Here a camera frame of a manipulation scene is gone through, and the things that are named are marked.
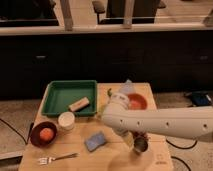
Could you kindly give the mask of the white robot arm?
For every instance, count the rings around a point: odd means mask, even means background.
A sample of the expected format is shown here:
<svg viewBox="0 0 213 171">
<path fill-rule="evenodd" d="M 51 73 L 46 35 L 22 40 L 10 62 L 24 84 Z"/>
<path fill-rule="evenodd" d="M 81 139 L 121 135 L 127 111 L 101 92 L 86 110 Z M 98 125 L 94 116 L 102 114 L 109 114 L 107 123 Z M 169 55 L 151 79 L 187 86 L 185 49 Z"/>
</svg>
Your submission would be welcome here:
<svg viewBox="0 0 213 171">
<path fill-rule="evenodd" d="M 129 99 L 114 93 L 102 121 L 114 129 L 213 142 L 213 107 L 129 110 Z"/>
</svg>

